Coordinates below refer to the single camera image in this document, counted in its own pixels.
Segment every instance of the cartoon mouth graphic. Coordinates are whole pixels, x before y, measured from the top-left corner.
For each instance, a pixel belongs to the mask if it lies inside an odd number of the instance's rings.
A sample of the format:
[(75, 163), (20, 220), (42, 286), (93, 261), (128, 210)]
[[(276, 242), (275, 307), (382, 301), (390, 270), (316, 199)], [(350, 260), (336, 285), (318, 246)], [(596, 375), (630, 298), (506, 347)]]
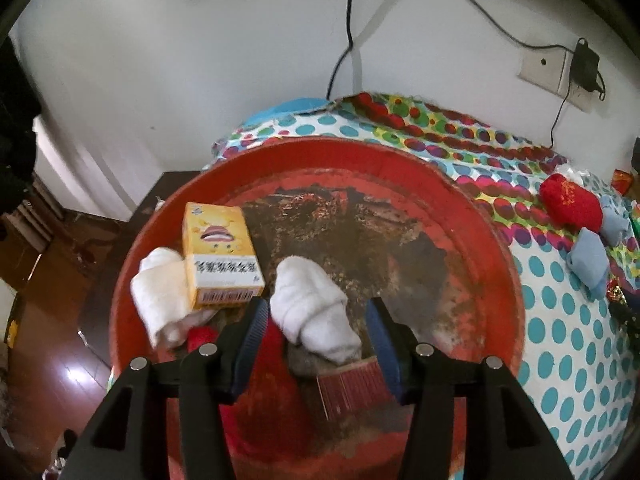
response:
[(200, 239), (206, 242), (232, 242), (235, 238), (222, 225), (210, 225), (205, 229)]

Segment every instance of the black cable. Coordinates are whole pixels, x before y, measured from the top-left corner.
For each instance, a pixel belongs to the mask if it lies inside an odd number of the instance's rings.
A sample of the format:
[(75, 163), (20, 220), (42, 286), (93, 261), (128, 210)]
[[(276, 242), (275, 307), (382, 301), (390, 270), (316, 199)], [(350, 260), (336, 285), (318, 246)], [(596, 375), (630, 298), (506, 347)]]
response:
[(554, 146), (554, 128), (556, 127), (556, 124), (558, 124), (558, 119), (560, 118), (560, 112), (562, 111), (562, 107), (564, 106), (564, 103), (569, 98), (570, 93), (571, 93), (571, 80), (569, 81), (569, 86), (566, 89), (566, 95), (564, 96), (564, 99), (562, 99), (562, 102), (560, 103), (560, 108), (558, 108), (558, 114), (556, 115), (556, 120), (554, 121), (554, 124), (551, 126), (551, 145), (549, 146), (549, 149), (553, 148)]
[(553, 44), (548, 44), (548, 45), (533, 45), (533, 44), (530, 44), (530, 43), (525, 43), (524, 41), (521, 41), (518, 38), (516, 38), (515, 36), (513, 36), (512, 34), (508, 33), (507, 30), (505, 30), (505, 28), (500, 25), (500, 23), (496, 22), (493, 19), (493, 17), (486, 10), (484, 10), (484, 7), (482, 5), (480, 5), (478, 2), (476, 2), (476, 0), (469, 0), (469, 1), (473, 4), (473, 6), (476, 9), (478, 9), (480, 12), (482, 12), (484, 14), (484, 16), (490, 22), (492, 22), (494, 24), (495, 28), (500, 30), (500, 32), (503, 33), (511, 41), (513, 41), (513, 43), (517, 43), (520, 46), (523, 46), (525, 48), (530, 48), (531, 50), (548, 50), (550, 48), (562, 48), (563, 50), (565, 50), (567, 52), (571, 52), (572, 54), (574, 53), (573, 50), (571, 50), (567, 46), (564, 46), (564, 45), (559, 44), (559, 43), (553, 43)]
[(604, 79), (602, 78), (602, 74), (600, 73), (600, 70), (598, 70), (598, 77), (600, 78), (600, 82), (602, 83), (602, 92), (600, 92), (599, 99), (601, 101), (604, 101), (605, 97), (607, 96), (607, 87), (604, 85)]
[(352, 3), (353, 3), (353, 0), (347, 0), (347, 23), (346, 23), (346, 25), (347, 25), (347, 40), (349, 41), (349, 44), (348, 44), (347, 48), (344, 49), (344, 52), (338, 58), (338, 62), (334, 66), (334, 71), (331, 74), (331, 79), (329, 79), (329, 86), (326, 89), (326, 97), (325, 98), (326, 98), (327, 101), (331, 97), (331, 90), (334, 88), (335, 76), (338, 73), (338, 70), (340, 69), (340, 65), (344, 61), (344, 58), (347, 57), (347, 54), (350, 53), (353, 50), (353, 36), (351, 35), (351, 4)]

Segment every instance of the wall socket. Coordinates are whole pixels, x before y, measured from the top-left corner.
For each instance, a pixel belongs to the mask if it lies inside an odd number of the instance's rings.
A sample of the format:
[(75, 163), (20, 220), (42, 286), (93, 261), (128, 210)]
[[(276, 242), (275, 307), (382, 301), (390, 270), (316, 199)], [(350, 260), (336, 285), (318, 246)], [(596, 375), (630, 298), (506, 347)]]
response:
[[(562, 48), (522, 50), (522, 66), (518, 77), (564, 99), (569, 84), (569, 68), (573, 54)], [(593, 93), (573, 83), (567, 99), (583, 112), (593, 107)]]

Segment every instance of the power adapter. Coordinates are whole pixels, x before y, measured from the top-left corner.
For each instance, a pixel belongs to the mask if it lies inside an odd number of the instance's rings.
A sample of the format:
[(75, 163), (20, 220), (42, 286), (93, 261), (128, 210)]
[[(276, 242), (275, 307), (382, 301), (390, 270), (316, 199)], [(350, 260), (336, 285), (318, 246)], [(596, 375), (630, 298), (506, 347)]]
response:
[(604, 90), (598, 85), (598, 62), (600, 56), (589, 48), (589, 43), (580, 38), (575, 45), (574, 57), (569, 68), (571, 82), (584, 88), (587, 92), (597, 90), (601, 95)]

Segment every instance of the red cloth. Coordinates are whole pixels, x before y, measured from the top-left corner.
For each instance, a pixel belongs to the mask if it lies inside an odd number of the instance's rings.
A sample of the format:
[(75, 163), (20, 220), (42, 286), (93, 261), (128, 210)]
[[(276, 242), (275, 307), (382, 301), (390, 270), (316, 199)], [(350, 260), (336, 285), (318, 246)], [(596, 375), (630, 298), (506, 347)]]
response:
[[(187, 346), (191, 352), (217, 338), (210, 327), (192, 328)], [(284, 361), (284, 344), (270, 318), (247, 390), (233, 406), (220, 406), (229, 449), (262, 462), (305, 457), (313, 437), (310, 415)]]
[(554, 173), (542, 183), (540, 199), (549, 216), (561, 224), (574, 225), (578, 229), (586, 227), (594, 233), (602, 227), (598, 197), (561, 174)]

